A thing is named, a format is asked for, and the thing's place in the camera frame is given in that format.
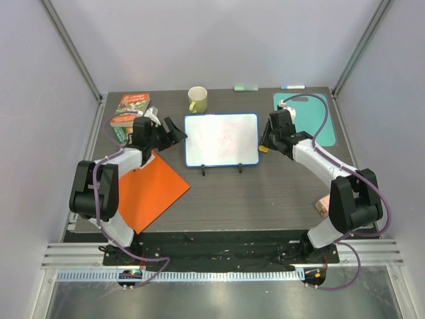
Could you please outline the yellow whiteboard eraser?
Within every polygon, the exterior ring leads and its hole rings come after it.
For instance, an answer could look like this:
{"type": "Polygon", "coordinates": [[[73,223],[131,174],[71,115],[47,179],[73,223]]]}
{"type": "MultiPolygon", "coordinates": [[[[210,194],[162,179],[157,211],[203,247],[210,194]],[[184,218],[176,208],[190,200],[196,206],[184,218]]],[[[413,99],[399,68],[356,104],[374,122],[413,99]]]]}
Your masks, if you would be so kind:
{"type": "Polygon", "coordinates": [[[265,147],[265,146],[259,145],[258,151],[261,152],[261,153],[263,153],[263,154],[266,154],[266,153],[269,152],[269,149],[267,147],[265,147]]]}

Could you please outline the blue framed whiteboard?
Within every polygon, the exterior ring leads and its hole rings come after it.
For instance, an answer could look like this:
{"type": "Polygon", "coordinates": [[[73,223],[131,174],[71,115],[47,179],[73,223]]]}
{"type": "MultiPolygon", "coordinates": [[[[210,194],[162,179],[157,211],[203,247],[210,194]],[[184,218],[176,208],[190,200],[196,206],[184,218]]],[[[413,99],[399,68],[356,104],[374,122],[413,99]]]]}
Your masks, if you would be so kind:
{"type": "Polygon", "coordinates": [[[187,167],[258,165],[260,139],[256,113],[187,115],[184,118],[187,167]]]}

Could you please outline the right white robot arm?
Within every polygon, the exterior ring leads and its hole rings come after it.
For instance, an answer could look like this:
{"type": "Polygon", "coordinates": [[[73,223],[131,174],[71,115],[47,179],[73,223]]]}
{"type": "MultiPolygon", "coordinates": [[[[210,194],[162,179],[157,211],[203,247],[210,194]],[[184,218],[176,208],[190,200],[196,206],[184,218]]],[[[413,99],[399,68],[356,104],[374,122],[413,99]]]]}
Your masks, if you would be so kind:
{"type": "Polygon", "coordinates": [[[303,260],[317,261],[344,235],[382,219],[375,173],[345,165],[318,145],[313,136],[297,132],[288,109],[269,114],[260,146],[308,168],[329,188],[328,216],[301,236],[299,252],[303,260]]]}

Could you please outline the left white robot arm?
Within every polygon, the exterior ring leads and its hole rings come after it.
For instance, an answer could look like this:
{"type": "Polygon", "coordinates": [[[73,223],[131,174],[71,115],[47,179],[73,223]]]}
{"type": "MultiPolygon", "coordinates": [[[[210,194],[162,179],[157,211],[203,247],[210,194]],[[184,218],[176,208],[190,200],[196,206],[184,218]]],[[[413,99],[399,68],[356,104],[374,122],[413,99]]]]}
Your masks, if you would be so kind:
{"type": "Polygon", "coordinates": [[[136,264],[141,248],[133,244],[145,230],[190,188],[159,156],[187,135],[170,118],[133,121],[127,144],[97,161],[80,161],[69,199],[71,212],[87,219],[107,240],[120,247],[119,258],[136,264]]]}

